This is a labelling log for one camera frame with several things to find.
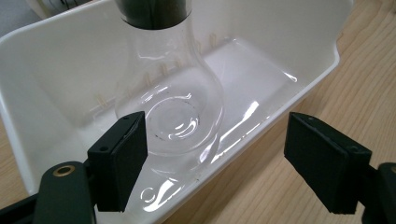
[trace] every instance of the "white plastic tray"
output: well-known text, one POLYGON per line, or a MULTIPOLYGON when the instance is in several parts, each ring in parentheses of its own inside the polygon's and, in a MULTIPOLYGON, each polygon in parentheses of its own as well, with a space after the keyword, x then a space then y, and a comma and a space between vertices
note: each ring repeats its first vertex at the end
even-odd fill
MULTIPOLYGON (((175 180, 150 157, 123 214, 101 223, 164 220, 260 137, 338 64, 336 37, 351 0, 194 0, 198 47, 225 90, 220 144, 200 174, 175 180)), ((102 0, 0 39, 0 109, 25 187, 63 161, 85 161, 115 121, 125 26, 102 0)))

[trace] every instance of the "brass insert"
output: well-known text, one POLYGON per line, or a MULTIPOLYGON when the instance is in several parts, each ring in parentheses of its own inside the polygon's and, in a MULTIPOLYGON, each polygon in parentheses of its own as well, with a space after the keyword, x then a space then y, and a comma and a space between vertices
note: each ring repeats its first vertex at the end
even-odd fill
POLYGON ((73 165, 65 165, 56 169, 52 174, 58 177, 70 175, 76 169, 73 165))

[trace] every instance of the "glass flask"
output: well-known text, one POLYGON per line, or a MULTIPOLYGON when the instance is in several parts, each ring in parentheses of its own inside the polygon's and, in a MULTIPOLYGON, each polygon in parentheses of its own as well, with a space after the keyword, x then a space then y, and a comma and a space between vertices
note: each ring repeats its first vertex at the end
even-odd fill
POLYGON ((117 117, 145 111, 158 170, 194 170, 217 150, 224 111, 222 87, 195 47, 191 0, 116 2, 128 26, 129 54, 117 117))

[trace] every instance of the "flask neck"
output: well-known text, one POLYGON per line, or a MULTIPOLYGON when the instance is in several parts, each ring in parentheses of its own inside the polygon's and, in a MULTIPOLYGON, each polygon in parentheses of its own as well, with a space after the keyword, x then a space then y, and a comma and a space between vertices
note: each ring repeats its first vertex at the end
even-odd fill
POLYGON ((178 25, 191 12, 191 0, 116 0, 123 19, 144 30, 161 30, 178 25))
POLYGON ((191 17, 163 30, 141 30, 131 27, 128 32, 130 69, 155 74, 171 74, 182 67, 202 62, 195 48, 191 17))

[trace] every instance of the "wood grain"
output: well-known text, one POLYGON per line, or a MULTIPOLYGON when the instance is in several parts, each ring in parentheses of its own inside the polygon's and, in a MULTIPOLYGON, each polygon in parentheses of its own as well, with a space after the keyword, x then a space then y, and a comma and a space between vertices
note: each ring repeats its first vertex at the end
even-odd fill
MULTIPOLYGON (((396 161, 396 14, 393 0, 356 0, 333 70, 294 111, 313 115, 370 148, 376 167, 396 161)), ((283 118, 182 205, 166 223, 361 223, 329 214, 284 159, 283 118)), ((0 125, 0 208, 26 197, 0 125)))

